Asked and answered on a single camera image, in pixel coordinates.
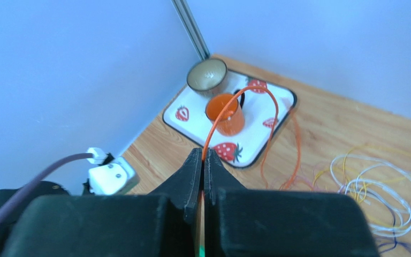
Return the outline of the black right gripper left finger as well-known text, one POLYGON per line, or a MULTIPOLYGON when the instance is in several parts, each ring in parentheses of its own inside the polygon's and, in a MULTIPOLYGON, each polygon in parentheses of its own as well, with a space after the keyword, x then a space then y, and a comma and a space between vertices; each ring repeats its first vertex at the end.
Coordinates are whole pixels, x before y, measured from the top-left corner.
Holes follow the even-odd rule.
POLYGON ((2 256, 198 256, 202 149, 145 195, 43 195, 25 209, 2 256))

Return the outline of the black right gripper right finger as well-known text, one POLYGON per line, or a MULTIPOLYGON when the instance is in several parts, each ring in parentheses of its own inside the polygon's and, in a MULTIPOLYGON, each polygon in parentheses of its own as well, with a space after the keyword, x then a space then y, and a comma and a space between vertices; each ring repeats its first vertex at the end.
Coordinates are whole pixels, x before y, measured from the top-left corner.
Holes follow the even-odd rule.
POLYGON ((379 256, 349 196, 245 188, 213 149, 203 179, 206 256, 379 256))

